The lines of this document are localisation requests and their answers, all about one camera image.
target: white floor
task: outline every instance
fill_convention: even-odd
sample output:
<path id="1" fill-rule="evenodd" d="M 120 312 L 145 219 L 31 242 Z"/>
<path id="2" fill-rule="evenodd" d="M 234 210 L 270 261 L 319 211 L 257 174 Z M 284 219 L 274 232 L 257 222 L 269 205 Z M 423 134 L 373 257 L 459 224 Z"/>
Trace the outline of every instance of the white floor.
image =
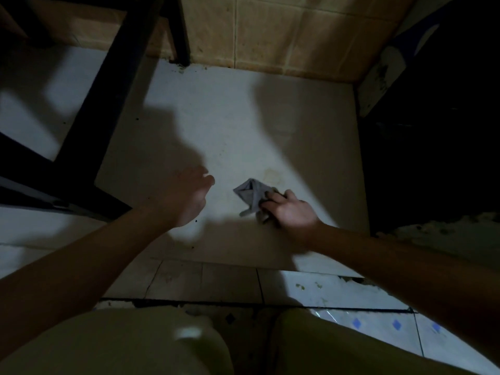
<path id="1" fill-rule="evenodd" d="M 17 53 L 0 71 L 0 131 L 53 159 L 104 54 L 73 47 Z M 186 302 L 186 312 L 209 315 L 238 373 L 259 373 L 272 319 L 294 305 L 418 355 L 500 373 L 385 291 L 345 278 L 354 271 L 321 255 L 291 255 L 283 232 L 238 217 L 245 205 L 232 189 L 255 177 L 294 189 L 331 224 L 367 232 L 350 86 L 215 67 L 181 71 L 147 59 L 97 185 L 136 205 L 170 172 L 197 163 L 217 181 L 207 208 L 149 246 L 104 297 Z M 0 207 L 0 277 L 102 225 Z"/>

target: tiled wall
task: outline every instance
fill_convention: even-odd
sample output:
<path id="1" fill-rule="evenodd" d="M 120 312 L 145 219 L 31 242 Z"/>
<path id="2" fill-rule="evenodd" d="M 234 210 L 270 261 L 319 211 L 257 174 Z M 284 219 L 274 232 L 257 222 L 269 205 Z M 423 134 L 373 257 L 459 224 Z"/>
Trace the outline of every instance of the tiled wall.
<path id="1" fill-rule="evenodd" d="M 358 81 L 414 0 L 182 0 L 195 63 Z M 32 0 L 52 35 L 106 50 L 124 12 Z M 148 54 L 172 58 L 160 19 Z"/>

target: person's left arm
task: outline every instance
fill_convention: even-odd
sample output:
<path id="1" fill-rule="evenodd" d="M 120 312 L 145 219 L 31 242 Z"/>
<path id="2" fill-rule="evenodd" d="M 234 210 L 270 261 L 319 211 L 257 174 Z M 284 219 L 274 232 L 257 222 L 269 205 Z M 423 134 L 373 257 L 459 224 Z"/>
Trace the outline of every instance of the person's left arm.
<path id="1" fill-rule="evenodd" d="M 0 280 L 0 360 L 45 330 L 91 310 L 154 239 L 193 220 L 215 183 L 204 167 L 171 178 L 166 190 L 105 227 Z"/>

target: forearm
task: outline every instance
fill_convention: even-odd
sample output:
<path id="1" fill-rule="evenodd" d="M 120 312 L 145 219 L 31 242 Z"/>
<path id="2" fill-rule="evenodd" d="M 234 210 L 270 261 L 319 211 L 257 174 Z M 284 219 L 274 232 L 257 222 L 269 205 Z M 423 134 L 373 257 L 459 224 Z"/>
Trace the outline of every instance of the forearm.
<path id="1" fill-rule="evenodd" d="M 347 265 L 498 360 L 500 276 L 434 250 L 319 224 L 309 247 Z"/>
<path id="2" fill-rule="evenodd" d="M 131 210 L 0 280 L 0 359 L 44 330 L 91 310 L 123 269 L 168 227 Z"/>

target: gray cloth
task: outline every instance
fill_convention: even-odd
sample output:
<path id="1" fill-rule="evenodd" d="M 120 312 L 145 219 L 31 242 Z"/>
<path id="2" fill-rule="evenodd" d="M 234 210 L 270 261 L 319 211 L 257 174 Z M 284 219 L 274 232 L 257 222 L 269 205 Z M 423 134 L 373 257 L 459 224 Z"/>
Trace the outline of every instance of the gray cloth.
<path id="1" fill-rule="evenodd" d="M 240 216 L 244 217 L 258 212 L 260 202 L 267 200 L 266 192 L 273 191 L 273 189 L 258 180 L 248 179 L 242 185 L 233 189 L 233 191 L 249 206 L 247 210 L 240 213 Z"/>

